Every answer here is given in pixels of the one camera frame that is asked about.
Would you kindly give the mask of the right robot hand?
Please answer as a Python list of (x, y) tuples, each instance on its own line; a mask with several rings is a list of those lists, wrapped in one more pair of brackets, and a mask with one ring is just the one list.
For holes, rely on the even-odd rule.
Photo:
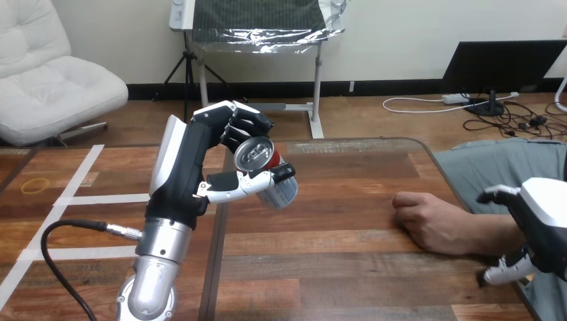
[(496, 185), (479, 194), (479, 203), (505, 205), (526, 239), (477, 274), (481, 287), (518, 281), (536, 271), (566, 281), (566, 200), (560, 197), (565, 191), (565, 181), (532, 177), (521, 187)]

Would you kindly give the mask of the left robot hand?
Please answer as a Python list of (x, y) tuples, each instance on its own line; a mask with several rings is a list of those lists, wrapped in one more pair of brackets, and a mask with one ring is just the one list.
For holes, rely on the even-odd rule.
[(171, 114), (153, 168), (145, 217), (195, 229), (197, 218), (208, 205), (242, 199), (292, 180), (295, 168), (281, 160), (204, 178), (203, 163), (209, 149), (222, 144), (235, 152), (251, 138), (267, 138), (272, 128), (273, 122), (265, 114), (236, 101), (198, 109), (189, 122)]

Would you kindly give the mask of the person's hand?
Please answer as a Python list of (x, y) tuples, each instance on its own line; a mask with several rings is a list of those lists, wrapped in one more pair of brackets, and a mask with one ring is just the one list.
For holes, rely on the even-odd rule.
[(423, 249), (447, 255), (474, 250), (474, 215), (430, 193), (398, 192), (394, 216)]

